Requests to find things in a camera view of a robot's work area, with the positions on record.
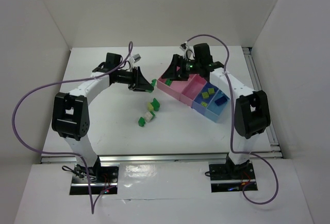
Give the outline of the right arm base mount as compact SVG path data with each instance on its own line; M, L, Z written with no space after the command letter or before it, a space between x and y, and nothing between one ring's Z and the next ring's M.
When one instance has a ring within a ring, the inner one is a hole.
M258 186L252 163L236 174L227 172L225 164L209 164L209 170L204 173L210 178L211 192L239 192L245 187L245 191L257 191Z

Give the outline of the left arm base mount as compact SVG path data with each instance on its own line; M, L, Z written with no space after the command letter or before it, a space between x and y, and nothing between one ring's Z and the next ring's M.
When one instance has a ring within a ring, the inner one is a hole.
M79 166L75 166L74 169L63 166L62 170L72 172L73 174L70 195L79 196L89 194L87 175ZM104 195L116 195L118 193L118 176L119 165L102 167L101 175L96 176L92 174L90 177L92 195L98 195L102 191L104 191Z

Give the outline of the green lego brick half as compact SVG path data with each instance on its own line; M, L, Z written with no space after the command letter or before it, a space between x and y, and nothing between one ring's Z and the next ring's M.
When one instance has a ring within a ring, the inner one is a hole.
M172 84L172 81L171 81L170 79L167 79L166 82L165 82L165 84L166 84L167 86L170 86L170 85Z

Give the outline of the small green curved lego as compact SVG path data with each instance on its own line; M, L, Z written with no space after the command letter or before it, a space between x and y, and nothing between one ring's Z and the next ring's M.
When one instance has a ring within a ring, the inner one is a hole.
M139 120L138 120L138 125L139 125L140 127L144 127L145 124L146 124L145 119L144 119L143 117L140 117Z

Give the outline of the lime square lego front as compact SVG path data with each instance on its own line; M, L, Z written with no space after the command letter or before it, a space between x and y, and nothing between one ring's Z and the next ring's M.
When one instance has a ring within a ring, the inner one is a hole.
M202 92L202 97L203 99L208 99L209 98L208 92Z

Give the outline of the green stepped lego block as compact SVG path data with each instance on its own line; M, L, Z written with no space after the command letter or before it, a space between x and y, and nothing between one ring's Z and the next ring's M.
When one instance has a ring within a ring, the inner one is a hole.
M155 86L156 86L156 83L157 83L157 79L153 79L152 82L151 82L151 85L152 85L153 87L155 87Z

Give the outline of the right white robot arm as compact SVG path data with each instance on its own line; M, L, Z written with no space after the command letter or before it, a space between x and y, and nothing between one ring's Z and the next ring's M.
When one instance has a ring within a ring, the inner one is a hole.
M225 172L236 177L248 168L255 143L270 125L267 94L245 86L227 71L226 64L214 61L207 43L189 48L182 44L183 55L175 54L161 76L165 80L187 81L199 75L222 91L230 100L230 152L226 157Z

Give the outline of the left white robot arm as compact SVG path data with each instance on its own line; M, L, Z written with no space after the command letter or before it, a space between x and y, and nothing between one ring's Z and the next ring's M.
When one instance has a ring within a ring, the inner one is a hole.
M69 144L76 154L77 164L84 173L92 176L102 173L99 156L92 149L87 132L90 128L89 105L105 89L114 83L126 84L137 92L152 91L154 87L145 79L140 67L134 64L141 59L139 54L129 56L128 69L122 69L122 56L107 53L91 74L92 80L85 81L68 93L55 95L52 129Z

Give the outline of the dark blue lego plate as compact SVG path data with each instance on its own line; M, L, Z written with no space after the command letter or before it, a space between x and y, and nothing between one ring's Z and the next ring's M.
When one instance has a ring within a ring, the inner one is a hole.
M221 105L225 104L227 101L228 101L227 97L226 96L222 96L222 97L216 99L214 103L217 106L221 106Z

